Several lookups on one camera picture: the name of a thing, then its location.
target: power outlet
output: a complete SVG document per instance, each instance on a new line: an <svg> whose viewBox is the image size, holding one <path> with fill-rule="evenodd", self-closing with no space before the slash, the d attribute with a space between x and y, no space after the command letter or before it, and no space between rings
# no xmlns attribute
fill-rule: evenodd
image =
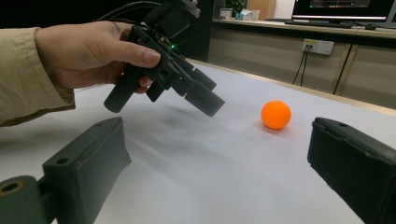
<svg viewBox="0 0 396 224"><path fill-rule="evenodd" d="M309 52L313 52L313 53L317 52L317 47L318 47L318 41L317 40L304 39L302 51L306 51L307 50L307 45L311 46L311 48L309 49Z"/></svg>
<svg viewBox="0 0 396 224"><path fill-rule="evenodd" d="M332 46L334 42L319 40L316 53L330 55L332 53Z"/></svg>

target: tabletop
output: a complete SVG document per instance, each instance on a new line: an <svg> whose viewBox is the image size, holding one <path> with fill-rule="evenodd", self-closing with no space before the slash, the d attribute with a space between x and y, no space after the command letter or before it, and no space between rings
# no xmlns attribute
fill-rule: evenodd
<svg viewBox="0 0 396 224"><path fill-rule="evenodd" d="M112 85L76 91L77 109L0 129L0 179L43 175L41 165L94 123L122 117L131 164L95 223L362 223L310 167L316 117L335 119L396 148L396 116L195 63L225 104L214 117L172 89L152 103L134 94L120 113L103 102ZM264 104L290 106L270 130Z"/></svg>

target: computer screen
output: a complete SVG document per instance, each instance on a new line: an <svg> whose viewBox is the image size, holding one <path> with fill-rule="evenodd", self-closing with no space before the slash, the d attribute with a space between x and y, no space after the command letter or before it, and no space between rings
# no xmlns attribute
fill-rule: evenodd
<svg viewBox="0 0 396 224"><path fill-rule="evenodd" d="M394 0L295 0L293 20L386 21Z"/></svg>

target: ball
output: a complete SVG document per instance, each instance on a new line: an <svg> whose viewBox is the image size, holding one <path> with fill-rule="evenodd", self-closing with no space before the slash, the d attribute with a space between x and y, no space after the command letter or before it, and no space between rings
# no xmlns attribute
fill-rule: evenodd
<svg viewBox="0 0 396 224"><path fill-rule="evenodd" d="M282 129L290 119L290 107L283 101L270 101L262 107L262 122L270 129Z"/></svg>

